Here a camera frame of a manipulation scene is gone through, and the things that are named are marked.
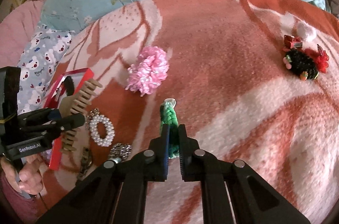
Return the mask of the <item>left hand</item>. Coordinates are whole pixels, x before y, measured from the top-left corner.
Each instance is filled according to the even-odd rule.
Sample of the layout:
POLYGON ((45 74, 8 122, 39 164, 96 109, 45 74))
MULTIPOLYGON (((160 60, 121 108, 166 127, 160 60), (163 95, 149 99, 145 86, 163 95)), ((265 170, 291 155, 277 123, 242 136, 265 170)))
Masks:
POLYGON ((18 182, 15 179, 17 176, 16 170, 9 160, 4 157, 1 158, 1 167, 9 185, 11 185, 15 191, 18 193, 25 191, 29 195, 37 195, 44 187, 39 171, 42 162, 43 160, 38 154, 27 156, 25 165, 18 173, 18 182))

